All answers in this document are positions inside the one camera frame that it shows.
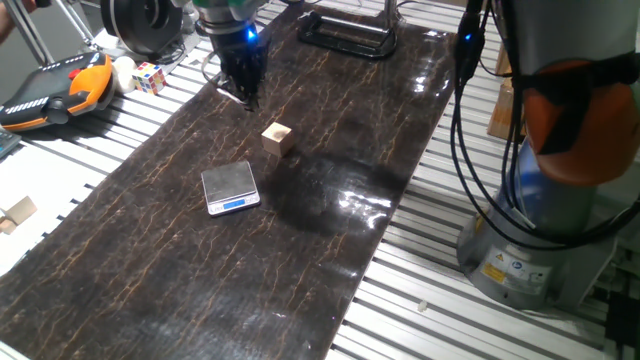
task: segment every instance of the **warning label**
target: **warning label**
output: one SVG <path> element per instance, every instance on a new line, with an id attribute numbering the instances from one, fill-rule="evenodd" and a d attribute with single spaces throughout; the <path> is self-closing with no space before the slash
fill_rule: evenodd
<path id="1" fill-rule="evenodd" d="M 540 294 L 547 282 L 551 267 L 538 266 L 492 247 L 482 273 L 504 286 L 527 294 Z"/>

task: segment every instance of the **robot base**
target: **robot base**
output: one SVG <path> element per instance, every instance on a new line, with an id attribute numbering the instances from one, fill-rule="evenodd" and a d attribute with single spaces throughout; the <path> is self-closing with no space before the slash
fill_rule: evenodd
<path id="1" fill-rule="evenodd" d="M 592 212 L 595 188 L 570 187 L 546 178 L 527 143 L 518 160 L 516 193 L 522 196 L 528 219 L 546 232 L 581 232 Z M 512 218 L 519 219 L 507 204 L 504 185 L 496 202 Z M 494 209 L 488 216 L 520 243 L 554 246 L 517 229 Z M 539 309 L 545 304 L 575 308 L 609 263 L 615 248 L 612 237 L 570 250 L 531 250 L 508 242 L 476 215 L 460 233 L 457 257 L 465 276 L 499 303 L 516 309 Z"/>

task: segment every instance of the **black cable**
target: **black cable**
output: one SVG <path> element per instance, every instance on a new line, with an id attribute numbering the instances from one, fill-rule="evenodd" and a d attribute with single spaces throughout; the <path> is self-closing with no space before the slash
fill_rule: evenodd
<path id="1" fill-rule="evenodd" d="M 511 197 L 511 202 L 515 205 L 515 208 L 518 211 L 521 211 L 520 204 L 518 202 L 518 196 L 516 195 L 516 187 L 515 187 L 515 169 L 516 164 L 518 162 L 518 149 L 519 144 L 517 141 L 517 137 L 520 135 L 520 121 L 522 119 L 522 91 L 519 86 L 519 82 L 517 81 L 521 72 L 520 72 L 520 56 L 519 56 L 519 48 L 518 48 L 518 37 L 515 26 L 515 16 L 514 9 L 512 4 L 506 2 L 503 4 L 503 10 L 505 13 L 510 14 L 511 16 L 505 17 L 505 31 L 507 35 L 507 43 L 505 43 L 505 51 L 507 52 L 507 56 L 509 58 L 509 63 L 511 64 L 511 73 L 513 74 L 513 106 L 511 113 L 511 122 L 515 124 L 514 126 L 514 134 L 511 138 L 513 141 L 513 154 L 511 157 L 511 167 L 510 167 L 510 175 L 509 175 L 509 186 L 507 187 L 507 196 Z M 493 13 L 493 7 L 491 5 L 491 1 L 487 2 L 487 10 L 490 13 Z"/>
<path id="2" fill-rule="evenodd" d="M 519 222 L 517 222 L 511 216 L 506 214 L 504 212 L 504 210 L 502 208 L 500 208 L 500 206 L 495 202 L 495 200 L 493 200 L 493 198 L 488 194 L 486 188 L 482 184 L 482 181 L 479 179 L 477 173 L 475 172 L 475 168 L 473 167 L 471 159 L 469 158 L 469 155 L 467 153 L 466 145 L 464 144 L 464 136 L 463 136 L 463 132 L 462 132 L 462 120 L 461 120 L 461 110 L 460 110 L 460 106 L 461 106 L 460 104 L 461 104 L 461 100 L 462 100 L 462 93 L 463 93 L 463 90 L 464 90 L 465 81 L 466 81 L 466 79 L 461 79 L 460 78 L 460 74 L 458 73 L 458 68 L 456 67 L 456 78 L 455 78 L 455 101 L 456 102 L 455 102 L 455 107 L 454 107 L 454 116 L 453 116 L 453 119 L 452 119 L 451 139 L 450 139 L 451 140 L 452 158 L 454 160 L 454 166 L 456 167 L 456 171 L 458 173 L 458 177 L 460 178 L 460 181 L 461 181 L 461 183 L 463 185 L 463 188 L 465 189 L 465 192 L 466 192 L 467 196 L 469 197 L 469 199 L 473 203 L 473 205 L 476 208 L 476 210 L 478 211 L 478 213 L 494 229 L 494 231 L 496 231 L 496 233 L 498 233 L 498 235 L 502 236 L 506 240 L 508 240 L 508 241 L 518 245 L 518 246 L 529 248 L 529 249 L 547 250 L 547 251 L 565 250 L 565 249 L 584 246 L 584 245 L 587 245 L 589 243 L 593 243 L 593 242 L 597 242 L 597 241 L 602 240 L 606 236 L 609 236 L 612 233 L 615 233 L 618 230 L 620 230 L 622 227 L 626 226 L 638 214 L 638 212 L 640 212 L 640 196 L 639 196 L 638 199 L 636 200 L 636 202 L 631 207 L 629 207 L 628 209 L 624 210 L 623 212 L 621 212 L 617 216 L 615 216 L 613 218 L 610 218 L 610 219 L 602 222 L 601 224 L 599 224 L 599 225 L 591 228 L 590 230 L 585 231 L 582 234 L 579 234 L 577 236 L 549 235 L 549 234 L 544 234 L 544 233 L 540 232 L 539 230 L 529 229 L 529 228 L 526 228 L 526 227 L 522 226 Z M 516 91 L 519 94 L 518 98 L 521 99 L 521 96 L 522 96 L 521 89 L 518 86 L 515 86 L 514 87 L 514 100 L 516 98 L 516 96 L 515 96 L 516 95 Z M 512 114 L 514 117 L 512 117 L 512 124 L 511 124 L 511 127 L 510 127 L 511 135 L 515 135 L 516 129 L 520 128 L 520 126 L 518 125 L 519 122 L 520 122 L 520 116 L 516 116 L 516 115 L 520 115 L 521 114 L 521 106 L 522 106 L 522 102 L 521 101 L 518 102 L 518 103 L 514 103 L 514 106 L 513 106 L 514 114 Z M 484 211 L 480 208 L 480 206 L 476 202 L 473 194 L 471 193 L 471 191 L 468 188 L 468 185 L 466 183 L 466 179 L 464 178 L 464 175 L 462 174 L 462 170 L 460 168 L 459 160 L 458 160 L 457 153 L 456 153 L 456 145 L 455 145 L 456 130 L 457 130 L 458 138 L 459 138 L 459 141 L 460 141 L 460 151 L 462 152 L 462 155 L 463 155 L 463 157 L 464 157 L 464 159 L 465 159 L 465 161 L 467 163 L 467 166 L 469 167 L 469 171 L 471 172 L 471 176 L 472 176 L 474 182 L 476 183 L 476 185 L 480 188 L 480 191 L 483 193 L 483 195 L 485 196 L 487 201 L 491 204 L 491 206 L 496 210 L 496 212 L 498 212 L 504 219 L 506 219 L 509 223 L 511 223 L 518 230 L 521 230 L 524 233 L 526 233 L 528 235 L 531 235 L 533 237 L 536 237 L 538 239 L 546 240 L 546 241 L 552 242 L 552 243 L 556 243 L 559 246 L 542 247 L 542 246 L 533 246 L 533 245 L 528 245 L 528 244 L 521 243 L 521 242 L 517 241 L 516 239 L 513 239 L 510 236 L 508 236 L 507 234 L 505 234 L 493 222 L 490 221 L 490 219 L 488 218 L 487 214 L 484 213 Z"/>
<path id="3" fill-rule="evenodd" d="M 505 73 L 505 74 L 496 74 L 493 71 L 489 70 L 485 65 L 484 62 L 482 61 L 482 58 L 480 58 L 480 65 L 482 66 L 482 68 L 484 69 L 484 71 L 486 71 L 487 73 L 489 73 L 489 75 L 493 75 L 495 77 L 501 77 L 501 78 L 510 78 L 513 76 L 513 73 Z"/>

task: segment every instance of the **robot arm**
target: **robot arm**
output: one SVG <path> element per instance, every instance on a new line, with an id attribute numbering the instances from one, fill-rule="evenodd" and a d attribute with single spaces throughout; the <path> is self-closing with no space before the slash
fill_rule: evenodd
<path id="1" fill-rule="evenodd" d="M 172 0 L 178 7 L 188 0 Z M 209 34 L 221 73 L 213 80 L 222 94 L 253 110 L 258 85 L 264 77 L 268 42 L 260 41 L 255 26 L 257 9 L 266 0 L 194 0 L 204 30 Z"/>

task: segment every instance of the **wooden cube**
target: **wooden cube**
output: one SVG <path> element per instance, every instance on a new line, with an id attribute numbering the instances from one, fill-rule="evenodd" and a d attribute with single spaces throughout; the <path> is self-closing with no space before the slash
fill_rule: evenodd
<path id="1" fill-rule="evenodd" d="M 278 157 L 283 157 L 294 144 L 293 131 L 276 122 L 262 133 L 262 147 Z"/>
<path id="2" fill-rule="evenodd" d="M 38 210 L 38 208 L 36 208 L 36 205 L 31 201 L 31 198 L 25 196 L 24 199 L 13 205 L 11 209 L 5 211 L 5 214 L 7 218 L 11 219 L 16 225 L 20 225 L 33 215 L 36 210 Z"/>

